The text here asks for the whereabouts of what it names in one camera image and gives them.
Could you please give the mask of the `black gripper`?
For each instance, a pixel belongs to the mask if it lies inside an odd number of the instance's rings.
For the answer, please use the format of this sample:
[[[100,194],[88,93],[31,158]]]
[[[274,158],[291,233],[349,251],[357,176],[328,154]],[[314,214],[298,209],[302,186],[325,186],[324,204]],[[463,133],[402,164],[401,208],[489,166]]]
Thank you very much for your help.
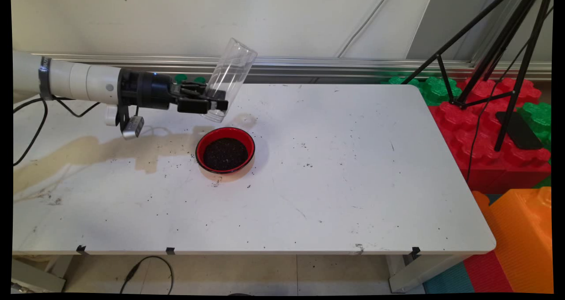
[[[193,114],[228,110],[229,102],[224,100],[224,90],[212,89],[200,82],[182,82],[181,92],[198,98],[177,99],[171,93],[172,87],[173,81],[169,75],[121,69],[118,77],[118,105],[168,110],[171,104],[177,103],[179,113]]]

